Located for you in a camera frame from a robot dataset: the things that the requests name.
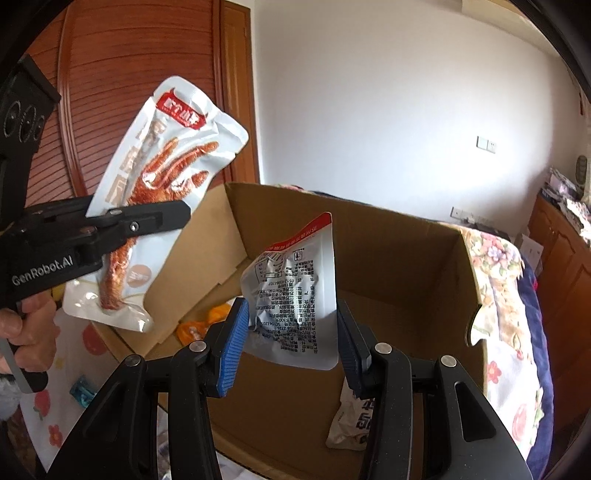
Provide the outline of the grey sleeve forearm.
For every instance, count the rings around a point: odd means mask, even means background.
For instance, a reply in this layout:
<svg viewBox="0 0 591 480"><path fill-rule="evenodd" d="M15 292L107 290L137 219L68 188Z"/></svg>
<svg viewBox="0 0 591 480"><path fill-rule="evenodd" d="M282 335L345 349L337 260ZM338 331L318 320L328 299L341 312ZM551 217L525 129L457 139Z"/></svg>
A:
<svg viewBox="0 0 591 480"><path fill-rule="evenodd" d="M8 420L18 409L22 392L10 375L0 376L0 421Z"/></svg>

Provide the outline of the person's left hand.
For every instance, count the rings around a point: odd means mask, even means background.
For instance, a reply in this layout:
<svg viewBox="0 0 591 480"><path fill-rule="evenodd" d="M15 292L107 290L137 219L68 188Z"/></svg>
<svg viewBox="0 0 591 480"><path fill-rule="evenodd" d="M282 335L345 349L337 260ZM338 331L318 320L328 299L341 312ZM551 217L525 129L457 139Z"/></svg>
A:
<svg viewBox="0 0 591 480"><path fill-rule="evenodd" d="M45 372L56 354L58 328L54 323L56 304L49 291L26 298L22 314L1 310L1 338L17 347L14 362L28 372Z"/></svg>

